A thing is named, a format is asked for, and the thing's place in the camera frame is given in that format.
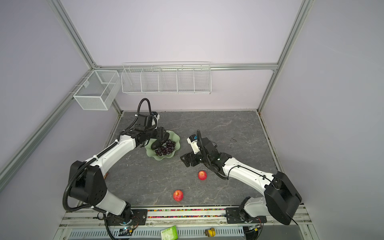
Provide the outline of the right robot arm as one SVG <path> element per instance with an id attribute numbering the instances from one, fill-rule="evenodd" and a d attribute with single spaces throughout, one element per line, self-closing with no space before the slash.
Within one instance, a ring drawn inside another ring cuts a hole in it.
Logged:
<path id="1" fill-rule="evenodd" d="M 275 174 L 254 169 L 227 153 L 220 153 L 217 146 L 199 134 L 187 139 L 192 151 L 181 156 L 186 167 L 204 164 L 219 178 L 234 178 L 261 194 L 247 197 L 240 204 L 240 219 L 250 222 L 259 216 L 271 216 L 283 225 L 289 225 L 302 202 L 302 197 L 289 177 L 280 171 Z"/>

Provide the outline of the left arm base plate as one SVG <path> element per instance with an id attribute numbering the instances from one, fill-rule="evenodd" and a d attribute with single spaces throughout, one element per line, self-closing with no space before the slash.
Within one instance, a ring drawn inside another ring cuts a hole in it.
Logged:
<path id="1" fill-rule="evenodd" d="M 116 216 L 108 214 L 106 221 L 108 226 L 143 226 L 146 224 L 147 209 L 130 209 Z"/>

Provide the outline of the dark avocado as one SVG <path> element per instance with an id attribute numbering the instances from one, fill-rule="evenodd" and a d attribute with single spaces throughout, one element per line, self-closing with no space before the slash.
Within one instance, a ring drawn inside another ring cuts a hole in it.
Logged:
<path id="1" fill-rule="evenodd" d="M 166 141 L 168 141 L 170 133 L 164 127 L 156 129 L 156 135 L 154 135 L 155 141 L 151 144 L 151 149 L 156 150 L 160 148 Z"/>

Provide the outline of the dark purple grape bunch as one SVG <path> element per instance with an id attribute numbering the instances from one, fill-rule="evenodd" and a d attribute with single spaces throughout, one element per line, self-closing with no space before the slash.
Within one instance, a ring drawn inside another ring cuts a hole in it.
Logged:
<path id="1" fill-rule="evenodd" d="M 162 146 L 155 150 L 157 156 L 168 156 L 175 151 L 176 143 L 167 140 Z"/>

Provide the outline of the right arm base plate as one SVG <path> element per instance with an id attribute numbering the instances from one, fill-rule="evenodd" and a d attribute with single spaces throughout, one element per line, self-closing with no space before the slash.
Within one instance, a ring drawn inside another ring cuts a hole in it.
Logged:
<path id="1" fill-rule="evenodd" d="M 266 216 L 251 217 L 240 208 L 225 208 L 225 217 L 228 224 L 265 224 Z"/>

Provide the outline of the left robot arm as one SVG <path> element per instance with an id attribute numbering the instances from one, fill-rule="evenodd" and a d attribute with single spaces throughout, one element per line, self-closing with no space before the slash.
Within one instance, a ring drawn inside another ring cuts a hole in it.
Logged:
<path id="1" fill-rule="evenodd" d="M 134 121 L 118 138 L 97 155 L 86 161 L 75 161 L 70 168 L 68 184 L 64 190 L 62 204 L 67 212 L 93 209 L 103 218 L 116 218 L 120 225 L 128 225 L 133 218 L 131 204 L 112 194 L 106 185 L 105 174 L 122 157 L 137 147 L 146 146 L 151 139 L 163 140 L 166 131 L 158 126 L 160 115 L 149 107 L 148 114 L 140 113 L 143 98 Z"/>

